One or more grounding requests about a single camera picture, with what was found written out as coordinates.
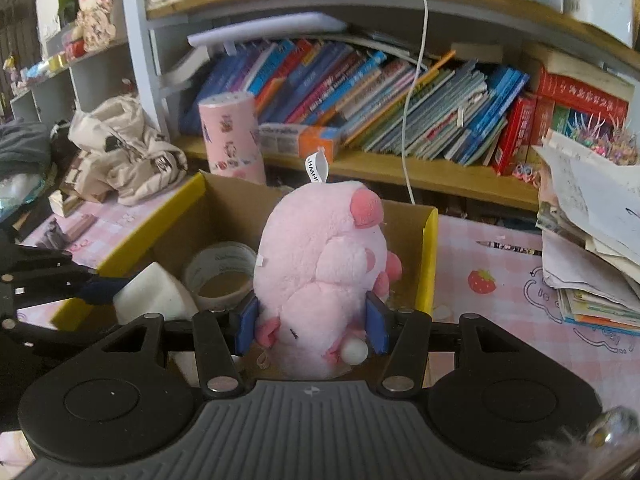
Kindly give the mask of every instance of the strawberry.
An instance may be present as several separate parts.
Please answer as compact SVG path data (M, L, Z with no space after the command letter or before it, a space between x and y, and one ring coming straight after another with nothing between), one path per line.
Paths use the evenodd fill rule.
M472 270L466 280L476 294L491 294L495 290L494 277L487 270Z

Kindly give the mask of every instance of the wooden shelf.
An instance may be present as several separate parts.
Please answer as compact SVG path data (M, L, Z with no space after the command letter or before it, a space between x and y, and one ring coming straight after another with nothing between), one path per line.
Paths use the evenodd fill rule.
M189 158L207 158L204 141L199 137L182 136L176 145ZM303 161L298 158L266 155L264 159L270 166L304 170ZM511 176L497 176L491 168L464 168L448 160L429 162L410 157L407 159L407 169L412 186L418 189L474 198L529 211L538 210L538 192L533 186ZM330 173L404 186L400 158L393 155L344 151L331 164Z
M430 14L462 16L520 31L591 62L640 79L640 54L603 31L529 0L428 0ZM184 0L150 10L151 28L172 23L229 18L232 22L287 12L322 10L341 18L340 10L358 13L380 9L422 10L422 0ZM380 28L384 32L384 23Z

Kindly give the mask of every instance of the gray ribbed panel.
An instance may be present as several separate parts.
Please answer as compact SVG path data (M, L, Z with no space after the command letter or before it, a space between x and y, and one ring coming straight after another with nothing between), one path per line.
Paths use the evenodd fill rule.
M152 457L111 468L77 468L42 459L19 477L20 480L525 478L534 476L497 471L458 455L431 433L414 405L381 399L361 381L258 381L240 399L207 403L182 439Z

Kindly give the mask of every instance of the metal screw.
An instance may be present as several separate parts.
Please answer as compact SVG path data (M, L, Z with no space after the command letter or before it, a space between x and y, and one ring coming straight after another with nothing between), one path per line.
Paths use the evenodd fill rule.
M408 392L414 387L414 382L403 375L393 375L382 381L382 385L390 392Z
M238 387L238 380L233 377L222 375L220 377L214 377L207 381L207 388L212 392L227 393L232 392Z
M2 328L5 330L13 330L16 325L17 323L13 319L7 318L2 320Z

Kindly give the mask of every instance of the white cable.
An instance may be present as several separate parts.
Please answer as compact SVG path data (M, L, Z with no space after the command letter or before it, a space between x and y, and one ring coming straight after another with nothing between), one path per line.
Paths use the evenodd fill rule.
M424 46L427 43L427 23L429 21L429 5L427 4L427 0L422 0L424 3L424 22L422 23L422 43L420 44L420 54L418 54L418 65L415 67L415 75L414 80L411 83L411 88L409 88L409 93L406 95L406 100L404 101L404 112L402 113L402 150L401 150L401 158L402 158L402 172L404 173L404 180L406 182L406 188L409 190L409 199L411 203L415 205L414 200L414 191L411 189L411 182L409 181L409 172L406 169L406 119L409 114L409 102L411 101L411 96L414 93L415 84L420 77L420 65L422 63L422 58L424 57Z

